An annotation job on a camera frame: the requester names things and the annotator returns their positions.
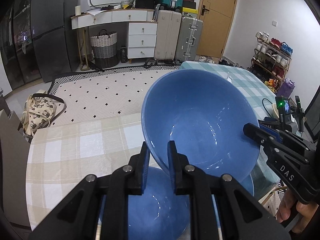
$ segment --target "dresser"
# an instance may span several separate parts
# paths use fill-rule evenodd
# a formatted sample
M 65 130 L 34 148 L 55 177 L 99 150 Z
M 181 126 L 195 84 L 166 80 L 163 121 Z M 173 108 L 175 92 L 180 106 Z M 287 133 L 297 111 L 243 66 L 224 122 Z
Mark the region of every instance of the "dresser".
M 71 17 L 71 24 L 72 29 L 82 30 L 82 37 L 85 40 L 85 27 L 113 22 L 129 22 L 127 57 L 131 63 L 133 58 L 154 57 L 158 23 L 152 22 L 153 12 L 154 10 L 149 9 L 117 9 L 96 15 L 83 13 L 79 16 Z M 78 50 L 81 59 L 79 39 Z
M 130 22 L 128 31 L 128 59 L 154 57 L 157 39 L 156 22 Z

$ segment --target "black box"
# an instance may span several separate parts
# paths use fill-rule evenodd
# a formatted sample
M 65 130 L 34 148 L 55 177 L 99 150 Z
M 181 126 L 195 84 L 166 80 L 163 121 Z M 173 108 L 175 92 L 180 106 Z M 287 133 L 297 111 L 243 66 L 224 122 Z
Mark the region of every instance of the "black box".
M 196 3 L 196 2 L 191 2 L 191 1 L 183 0 L 183 2 L 182 2 L 182 7 L 196 10 L 196 9 L 197 9 L 197 8 L 196 8 L 196 7 L 197 7 L 197 3 Z
M 154 9 L 155 0 L 136 0 L 137 9 Z

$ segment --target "wooden door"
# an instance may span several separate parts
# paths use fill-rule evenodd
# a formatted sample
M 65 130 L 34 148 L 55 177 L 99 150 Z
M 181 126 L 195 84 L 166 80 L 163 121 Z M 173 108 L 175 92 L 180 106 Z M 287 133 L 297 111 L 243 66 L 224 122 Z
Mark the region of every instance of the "wooden door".
M 235 6 L 236 0 L 203 0 L 202 6 L 199 6 L 199 14 L 204 25 L 197 54 L 221 57 L 231 28 Z

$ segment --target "teal checkered tablecloth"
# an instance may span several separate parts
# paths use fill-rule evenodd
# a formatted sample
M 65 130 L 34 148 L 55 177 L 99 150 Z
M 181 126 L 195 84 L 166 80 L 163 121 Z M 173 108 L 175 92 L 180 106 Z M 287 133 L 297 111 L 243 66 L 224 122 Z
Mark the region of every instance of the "teal checkered tablecloth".
M 183 62 L 179 69 L 206 70 L 225 79 L 229 73 L 232 78 L 232 84 L 247 98 L 257 116 L 257 119 L 263 120 L 265 116 L 269 116 L 263 108 L 263 98 L 267 98 L 273 103 L 276 102 L 275 94 L 271 92 L 271 90 L 255 75 L 245 69 L 194 61 Z M 272 106 L 268 101 L 265 101 L 265 106 L 269 113 L 272 113 Z M 266 154 L 263 152 L 263 147 L 261 147 L 257 164 L 251 172 L 254 183 L 254 195 L 257 199 L 266 195 L 280 180 L 279 177 L 267 166 L 267 159 Z

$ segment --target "beige checkered tablecloth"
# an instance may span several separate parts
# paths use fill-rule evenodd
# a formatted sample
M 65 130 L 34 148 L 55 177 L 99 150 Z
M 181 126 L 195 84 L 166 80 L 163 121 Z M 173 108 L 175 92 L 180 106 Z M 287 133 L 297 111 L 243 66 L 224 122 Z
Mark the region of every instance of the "beige checkered tablecloth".
M 141 114 L 39 129 L 32 140 L 26 197 L 34 229 L 88 174 L 111 174 L 140 153 Z M 150 166 L 158 164 L 150 155 Z

